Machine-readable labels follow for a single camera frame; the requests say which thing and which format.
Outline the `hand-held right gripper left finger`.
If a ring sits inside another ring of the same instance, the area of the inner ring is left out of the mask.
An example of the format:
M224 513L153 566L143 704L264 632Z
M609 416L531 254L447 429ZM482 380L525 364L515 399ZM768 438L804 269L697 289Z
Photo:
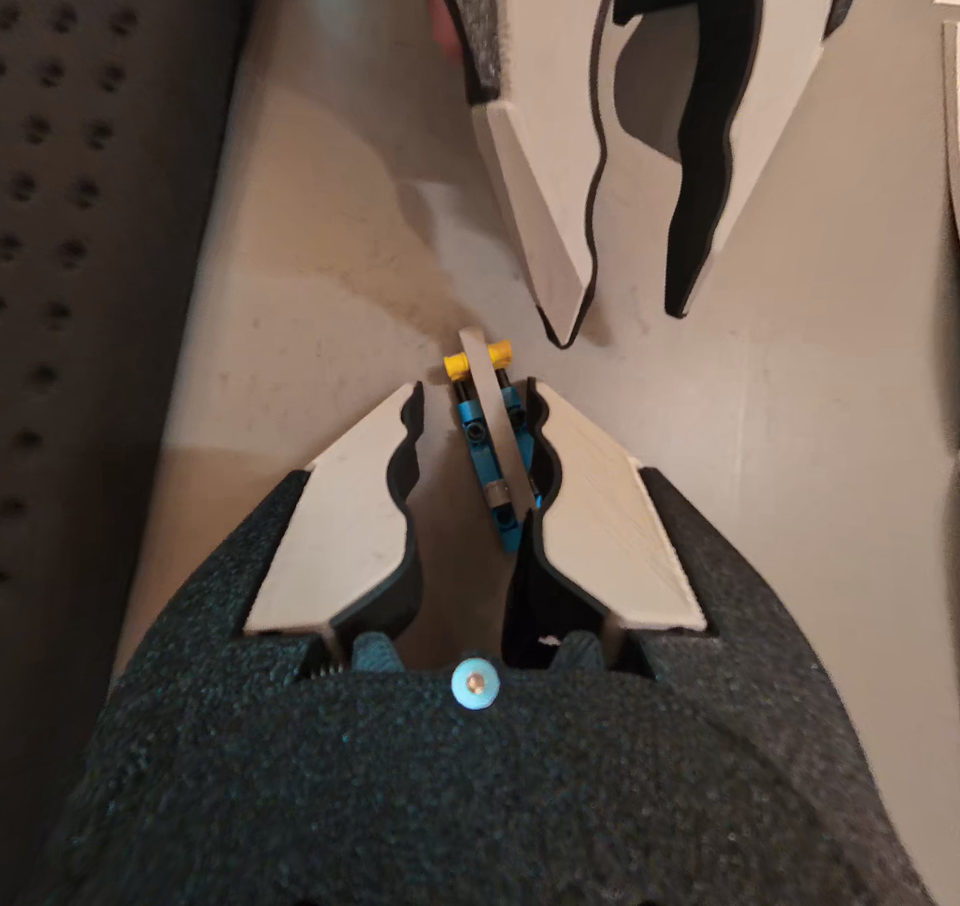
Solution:
M420 479L420 381L402 384L305 468L305 484L244 624L245 636L394 639L424 594L407 500Z

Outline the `black perforated pad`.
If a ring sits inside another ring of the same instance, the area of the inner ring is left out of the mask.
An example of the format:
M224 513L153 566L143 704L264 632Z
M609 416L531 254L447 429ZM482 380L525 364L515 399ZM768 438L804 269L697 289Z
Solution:
M256 0L2 0L2 778L106 687Z

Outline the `long grey building beam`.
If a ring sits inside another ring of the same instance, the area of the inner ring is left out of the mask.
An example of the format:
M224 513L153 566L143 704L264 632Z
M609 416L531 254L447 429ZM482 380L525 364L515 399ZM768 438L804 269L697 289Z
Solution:
M486 420L498 466L509 488L516 520L522 525L528 514L536 509L536 501L529 470L524 464L503 398L503 387L498 380L498 372L506 372L506 369L494 369L488 355L489 344L480 327L462 328L459 338L462 350L469 360L470 378Z

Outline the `blue panel with black pins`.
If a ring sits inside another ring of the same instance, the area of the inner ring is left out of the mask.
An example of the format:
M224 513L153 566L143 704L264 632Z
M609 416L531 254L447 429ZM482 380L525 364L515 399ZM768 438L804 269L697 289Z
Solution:
M524 465L530 472L535 446L534 438L527 426L526 409L517 388L510 383L507 372L498 372L496 375L503 388L502 395L507 405L510 424L513 427ZM503 479L494 446L488 433L486 419L475 395L471 376L462 382L453 383L453 390L458 401L457 412L462 433L469 449L479 486L484 493L486 483ZM513 506L496 510L491 510L488 504L486 506L504 551L509 554L516 553L522 541L522 525L517 520Z

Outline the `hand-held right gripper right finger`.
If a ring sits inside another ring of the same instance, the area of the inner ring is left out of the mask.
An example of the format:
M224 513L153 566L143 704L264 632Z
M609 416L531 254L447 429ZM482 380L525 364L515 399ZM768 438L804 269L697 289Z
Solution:
M501 659L546 669L586 634L608 669L652 670L644 636L701 636L710 624L642 464L543 380L529 378L526 407L541 500L523 524Z

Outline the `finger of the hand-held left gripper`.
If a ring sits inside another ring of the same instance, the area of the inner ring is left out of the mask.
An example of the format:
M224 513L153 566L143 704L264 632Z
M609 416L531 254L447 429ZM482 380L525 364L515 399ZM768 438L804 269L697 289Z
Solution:
M675 161L664 311L690 310L853 0L612 0L623 132Z
M494 0L499 93L474 132L551 343L569 348L594 298L594 203L607 159L597 70L613 0Z

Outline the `instruction booklet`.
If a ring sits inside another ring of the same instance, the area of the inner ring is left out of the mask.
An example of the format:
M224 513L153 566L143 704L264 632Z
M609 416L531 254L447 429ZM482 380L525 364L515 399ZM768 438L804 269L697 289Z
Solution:
M959 236L959 23L942 23L944 138L947 186Z

